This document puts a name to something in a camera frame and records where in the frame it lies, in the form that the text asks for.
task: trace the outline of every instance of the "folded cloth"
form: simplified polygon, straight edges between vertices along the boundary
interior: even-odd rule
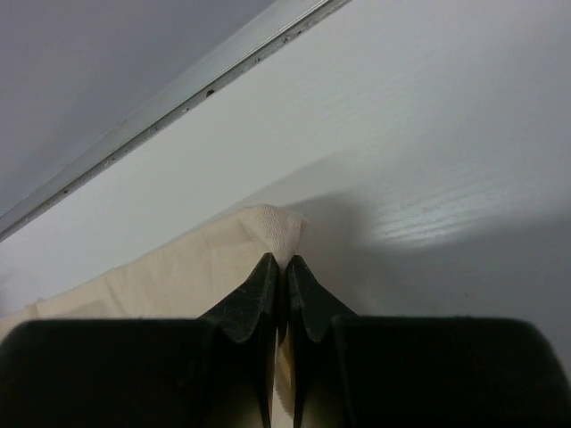
[[[265,252],[281,268],[298,247],[305,219],[268,205],[240,210],[180,236],[125,266],[0,318],[0,338],[47,317],[199,317],[240,285]],[[291,426],[274,399],[272,426]]]

